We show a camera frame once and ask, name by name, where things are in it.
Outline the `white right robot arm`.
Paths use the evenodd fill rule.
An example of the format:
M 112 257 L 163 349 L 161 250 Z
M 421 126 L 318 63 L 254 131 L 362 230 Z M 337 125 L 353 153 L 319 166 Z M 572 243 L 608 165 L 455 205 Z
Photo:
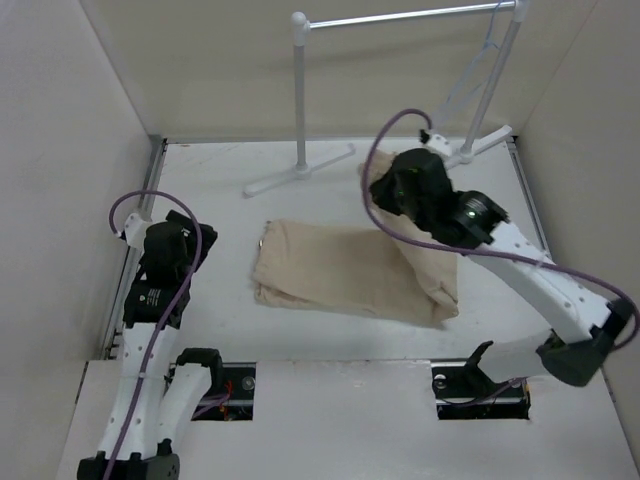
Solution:
M 360 175 L 365 208 L 385 233 L 418 250 L 469 258 L 547 322 L 536 335 L 481 343 L 463 373 L 471 393 L 487 395 L 499 383 L 541 375 L 584 387 L 637 316 L 630 299 L 618 294 L 608 300 L 585 287 L 586 274 L 553 263 L 487 194 L 456 189 L 435 152 L 371 150 Z

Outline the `light blue wire hanger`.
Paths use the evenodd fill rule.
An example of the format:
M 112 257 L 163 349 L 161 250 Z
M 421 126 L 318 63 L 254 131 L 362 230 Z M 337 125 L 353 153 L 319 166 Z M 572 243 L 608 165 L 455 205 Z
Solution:
M 489 20 L 486 32 L 482 37 L 478 52 L 471 58 L 462 70 L 461 75 L 451 87 L 444 102 L 437 108 L 432 116 L 436 127 L 443 127 L 480 93 L 489 82 L 489 75 L 482 76 L 477 73 L 480 65 L 493 53 L 500 53 L 503 47 L 502 41 L 497 41 L 494 35 L 496 17 L 502 12 L 511 12 L 516 8 L 515 1 L 493 1 L 485 4 L 465 5 L 455 13 L 446 13 L 446 16 L 472 16 L 488 15 Z

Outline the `beige trousers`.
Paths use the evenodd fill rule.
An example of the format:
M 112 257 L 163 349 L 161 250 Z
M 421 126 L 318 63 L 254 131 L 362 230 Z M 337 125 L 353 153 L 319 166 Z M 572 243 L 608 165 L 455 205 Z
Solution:
M 457 273 L 455 254 L 378 229 L 277 219 L 265 226 L 252 281 L 266 306 L 437 328 L 459 313 Z

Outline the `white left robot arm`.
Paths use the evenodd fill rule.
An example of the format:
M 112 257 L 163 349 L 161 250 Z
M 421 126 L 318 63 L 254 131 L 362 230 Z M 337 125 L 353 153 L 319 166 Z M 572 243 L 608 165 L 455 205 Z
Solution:
M 176 479 L 178 445 L 202 398 L 224 387 L 220 353 L 187 348 L 172 355 L 192 277 L 218 234 L 176 211 L 152 223 L 129 216 L 123 237 L 141 250 L 124 302 L 122 367 L 109 421 L 79 479 Z

